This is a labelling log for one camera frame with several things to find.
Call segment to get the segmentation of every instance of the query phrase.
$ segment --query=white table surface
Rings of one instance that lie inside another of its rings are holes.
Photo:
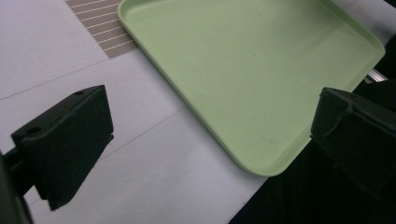
[[[382,0],[336,3],[384,43],[396,33]],[[66,206],[25,195],[35,223],[227,223],[265,182],[235,165],[139,49],[108,59],[63,0],[0,4],[3,153],[24,123],[102,84],[115,139]]]

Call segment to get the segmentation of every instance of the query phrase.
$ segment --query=plastic tray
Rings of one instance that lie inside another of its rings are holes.
[[[352,91],[385,53],[327,0],[124,0],[119,16],[256,175],[280,174],[303,150],[323,87]]]

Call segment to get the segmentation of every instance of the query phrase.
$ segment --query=striped placemat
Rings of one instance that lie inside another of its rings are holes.
[[[137,48],[117,15],[121,0],[65,0],[109,58]]]

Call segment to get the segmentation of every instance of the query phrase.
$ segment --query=white surface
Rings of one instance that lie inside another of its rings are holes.
[[[0,52],[0,99],[107,59],[62,0],[2,0]]]
[[[396,9],[383,0],[359,0],[345,8],[386,44],[396,34]]]
[[[396,10],[334,0],[386,42]],[[106,84],[115,139],[72,202],[35,223],[227,223],[265,178],[239,169],[140,50],[108,60],[63,0],[0,4],[0,148],[74,91]]]

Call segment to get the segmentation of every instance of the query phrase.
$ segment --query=beige striped mat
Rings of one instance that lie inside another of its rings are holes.
[[[117,15],[121,0],[65,0],[109,58],[136,49]]]

